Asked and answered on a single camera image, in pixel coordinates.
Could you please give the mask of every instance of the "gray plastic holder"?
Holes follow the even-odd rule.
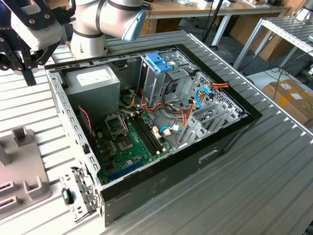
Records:
[[[34,132],[12,129],[0,138],[0,220],[50,196]]]

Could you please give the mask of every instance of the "motherboard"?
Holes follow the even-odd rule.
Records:
[[[98,177],[104,184],[173,151],[163,137],[157,139],[156,125],[146,112],[136,113],[133,117],[119,114],[94,131],[93,151],[102,169]]]

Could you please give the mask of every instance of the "green circuit board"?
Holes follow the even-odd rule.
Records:
[[[141,118],[149,125],[154,126],[154,123],[147,113],[142,113]],[[119,128],[118,123],[112,124],[114,130],[116,130],[116,126]],[[163,150],[160,151],[159,154],[152,155],[133,127],[129,117],[125,117],[125,124],[129,130],[128,135],[120,135],[115,140],[112,139],[105,122],[103,122],[102,126],[98,126],[94,129],[96,139],[93,145],[93,151],[101,167],[98,172],[98,178],[104,184],[122,177],[173,151],[171,144],[161,138],[158,142],[163,147]]]

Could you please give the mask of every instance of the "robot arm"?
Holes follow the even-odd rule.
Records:
[[[35,4],[28,0],[0,0],[0,70],[12,69],[24,76],[27,85],[35,85],[33,72],[47,62],[59,45],[62,25],[73,19],[76,5],[72,2],[69,10],[51,10],[44,0],[34,0]]]
[[[70,0],[69,10],[51,10],[45,0],[33,1],[0,0],[0,70],[22,74],[29,86],[36,84],[37,66],[44,65],[59,45],[62,25],[76,20],[71,50],[82,59],[105,55],[104,33],[133,41],[146,17],[142,0]]]
[[[299,12],[296,13],[296,18],[305,24],[311,22],[313,18],[313,0],[307,0]]]
[[[142,0],[76,0],[76,4],[71,41],[76,59],[105,55],[104,34],[135,40],[146,18]]]

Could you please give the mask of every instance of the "aluminum extrusion table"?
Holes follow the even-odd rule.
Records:
[[[313,135],[240,73],[184,31],[113,39],[113,53],[182,43],[263,114],[229,153],[105,228],[98,214],[75,224],[61,196],[60,172],[74,154],[52,101],[45,71],[27,87],[0,72],[0,135],[19,125],[34,130],[52,196],[0,221],[0,234],[246,235],[301,234],[313,219]],[[59,47],[57,62],[72,60]]]
[[[235,69],[238,69],[242,63],[263,26],[269,29],[269,32],[255,51],[255,54],[258,54],[262,50],[273,34],[277,34],[294,45],[294,48],[281,63],[280,67],[283,67],[288,62],[297,48],[313,56],[313,43],[308,40],[308,37],[313,34],[313,21],[309,24],[303,24],[294,17],[263,18],[258,22],[245,47],[238,56],[234,64]]]

